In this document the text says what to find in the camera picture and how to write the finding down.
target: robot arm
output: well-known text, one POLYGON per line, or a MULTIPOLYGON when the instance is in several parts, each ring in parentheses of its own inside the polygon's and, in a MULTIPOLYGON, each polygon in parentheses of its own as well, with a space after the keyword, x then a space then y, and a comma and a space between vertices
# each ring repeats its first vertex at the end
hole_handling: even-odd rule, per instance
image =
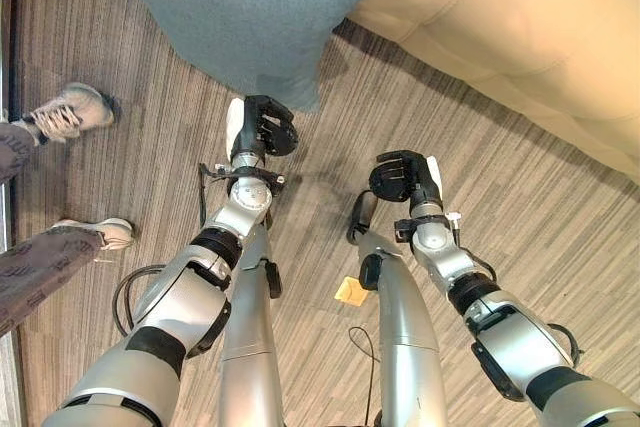
POLYGON ((545 427, 640 425, 638 405, 575 371, 550 328, 459 248, 457 225, 442 209, 435 159, 398 151, 378 161, 370 178, 376 196, 411 200, 411 218, 395 224, 396 240, 411 244, 418 263, 463 317, 475 339, 472 351, 498 391, 508 400, 526 400, 545 427))
POLYGON ((231 314, 224 293, 231 271, 283 183, 257 166, 266 153, 295 148, 292 117, 268 97, 233 101, 227 118, 231 168, 220 173, 231 179, 226 204, 157 276, 136 305, 132 331, 90 367, 45 427, 170 424, 184 360, 209 350, 231 314))

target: floor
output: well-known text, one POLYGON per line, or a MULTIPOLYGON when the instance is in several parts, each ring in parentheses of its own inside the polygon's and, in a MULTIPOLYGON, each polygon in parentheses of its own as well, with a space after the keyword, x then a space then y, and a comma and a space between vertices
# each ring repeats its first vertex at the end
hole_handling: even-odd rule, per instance
MULTIPOLYGON (((39 425, 118 340, 117 281, 168 261, 197 232, 196 166, 224 159, 234 94, 177 58, 140 0, 17 0, 16 17, 12 80, 23 112, 69 80, 110 93, 121 109, 114 127, 37 152, 15 182, 17 239, 62 217, 124 217, 138 236, 22 325, 29 425, 39 425)), ((333 297, 358 271, 344 240, 350 206, 375 155, 401 148, 438 157, 446 202, 464 215, 463 243, 543 319, 573 330, 586 351, 581 370, 640 401, 638 186, 349 22, 327 45, 320 97, 319 111, 296 115, 298 150, 270 164, 289 178, 271 231, 285 287, 272 306, 287 425, 363 422, 369 361, 347 329, 363 326, 376 342, 378 302, 333 297)), ((209 210, 223 190, 209 189, 209 210)), ((378 230, 391 235, 406 210, 383 205, 378 230)), ((450 425, 535 425, 526 405, 493 389, 460 319, 405 250, 439 337, 450 425)), ((174 426, 216 424, 220 345, 187 362, 174 426)), ((379 395, 376 370, 374 412, 379 395)))

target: silver robot leg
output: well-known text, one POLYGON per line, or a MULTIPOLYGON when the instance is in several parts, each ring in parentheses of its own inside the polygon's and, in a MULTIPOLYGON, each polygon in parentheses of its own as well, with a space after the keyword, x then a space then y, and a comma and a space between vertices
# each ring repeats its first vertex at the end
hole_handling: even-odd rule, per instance
POLYGON ((358 234, 360 283, 380 295, 382 425, 444 427, 447 410, 429 311, 396 247, 358 234))
POLYGON ((263 225, 256 226, 252 236, 238 261, 233 310, 225 329, 218 424, 222 427, 284 425, 269 308, 269 241, 263 225))

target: shoe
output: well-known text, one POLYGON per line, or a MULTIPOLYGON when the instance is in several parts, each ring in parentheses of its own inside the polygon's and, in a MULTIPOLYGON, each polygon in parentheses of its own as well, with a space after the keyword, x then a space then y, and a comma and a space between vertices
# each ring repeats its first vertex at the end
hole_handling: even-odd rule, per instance
POLYGON ((39 130, 39 144, 47 140, 65 142, 80 136, 83 130, 106 127, 114 121, 114 114, 107 99, 93 87, 72 82, 67 84, 55 99, 25 115, 22 127, 39 130))
POLYGON ((102 250, 120 250, 133 243, 133 227, 124 219, 107 219, 97 224, 86 224, 76 220, 65 219, 57 222, 53 227, 79 227, 94 230, 102 234, 102 250))

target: blue pillow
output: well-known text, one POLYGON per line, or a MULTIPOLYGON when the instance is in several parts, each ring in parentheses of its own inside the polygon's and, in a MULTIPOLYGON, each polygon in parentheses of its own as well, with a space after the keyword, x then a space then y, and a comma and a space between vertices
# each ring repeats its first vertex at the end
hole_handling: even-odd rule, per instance
POLYGON ((317 104, 316 66, 358 0, 144 0, 176 53, 243 94, 317 104))

